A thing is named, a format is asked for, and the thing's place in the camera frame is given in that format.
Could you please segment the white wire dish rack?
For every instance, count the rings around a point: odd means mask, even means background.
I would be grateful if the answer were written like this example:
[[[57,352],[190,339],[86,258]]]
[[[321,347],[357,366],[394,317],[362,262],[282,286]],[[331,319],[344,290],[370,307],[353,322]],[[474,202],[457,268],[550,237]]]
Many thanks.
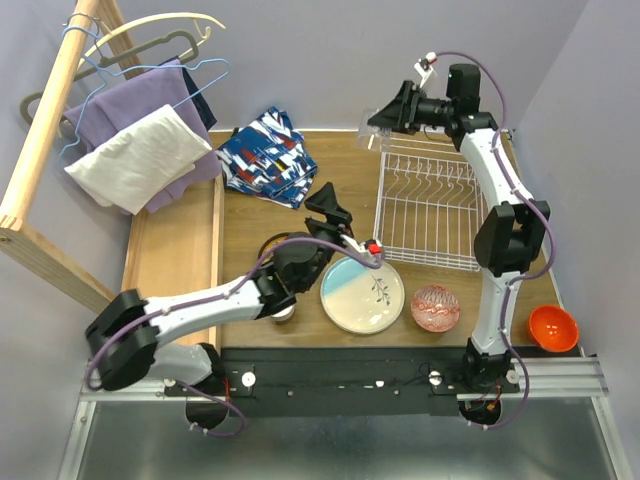
[[[360,125],[375,114],[366,109]],[[477,272],[475,236],[485,203],[471,165],[444,134],[422,127],[391,131],[380,154],[373,236],[388,260]]]

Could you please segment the metal cup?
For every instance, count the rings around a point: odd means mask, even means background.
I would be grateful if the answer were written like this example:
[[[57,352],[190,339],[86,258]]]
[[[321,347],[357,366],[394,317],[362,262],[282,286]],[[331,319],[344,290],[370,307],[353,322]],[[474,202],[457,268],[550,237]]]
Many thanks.
[[[294,306],[286,307],[285,309],[277,312],[271,316],[271,321],[276,325],[286,324],[291,320],[295,312]]]

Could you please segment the yellow patterned lacquer plate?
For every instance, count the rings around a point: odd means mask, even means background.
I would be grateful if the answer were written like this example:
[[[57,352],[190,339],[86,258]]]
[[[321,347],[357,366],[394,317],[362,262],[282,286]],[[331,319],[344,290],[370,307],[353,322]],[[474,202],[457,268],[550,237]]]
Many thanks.
[[[275,245],[277,245],[281,241],[286,240],[289,235],[290,235],[290,232],[280,232],[278,234],[275,234],[275,235],[272,235],[271,237],[269,237],[261,245],[261,247],[260,247],[260,249],[258,251],[258,254],[257,254],[257,258],[261,258],[267,250],[269,250],[270,248],[274,247]]]

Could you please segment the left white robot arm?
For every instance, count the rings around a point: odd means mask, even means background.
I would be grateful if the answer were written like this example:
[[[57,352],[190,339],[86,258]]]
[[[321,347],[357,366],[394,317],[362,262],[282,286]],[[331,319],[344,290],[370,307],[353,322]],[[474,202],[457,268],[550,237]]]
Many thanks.
[[[265,250],[235,280],[173,297],[142,298],[136,289],[118,294],[85,331],[91,351],[86,386],[124,389],[145,378],[156,352],[177,339],[285,310],[313,286],[335,253],[378,267],[378,252],[352,238],[352,216],[339,205],[332,183],[325,183],[305,206],[324,218],[307,217],[305,231]]]

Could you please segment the clear drinking glass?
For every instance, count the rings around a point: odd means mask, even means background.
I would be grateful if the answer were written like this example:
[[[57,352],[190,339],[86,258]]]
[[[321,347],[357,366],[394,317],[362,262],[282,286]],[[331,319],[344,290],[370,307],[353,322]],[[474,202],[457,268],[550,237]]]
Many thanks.
[[[369,151],[384,152],[389,148],[391,130],[361,125],[356,136],[356,146]]]

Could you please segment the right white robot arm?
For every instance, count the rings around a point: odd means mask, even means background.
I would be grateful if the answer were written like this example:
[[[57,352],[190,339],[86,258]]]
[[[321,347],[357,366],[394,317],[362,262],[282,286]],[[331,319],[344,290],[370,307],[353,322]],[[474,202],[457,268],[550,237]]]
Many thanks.
[[[534,200],[508,161],[501,128],[480,109],[482,73],[478,66],[450,66],[446,96],[427,96],[423,85],[404,81],[393,99],[367,121],[368,126],[414,135],[424,127],[443,129],[473,169],[488,215],[474,239],[482,273],[478,321],[462,357],[460,377],[473,389],[505,379],[515,354],[511,327],[520,285],[532,278],[549,226],[550,207]]]

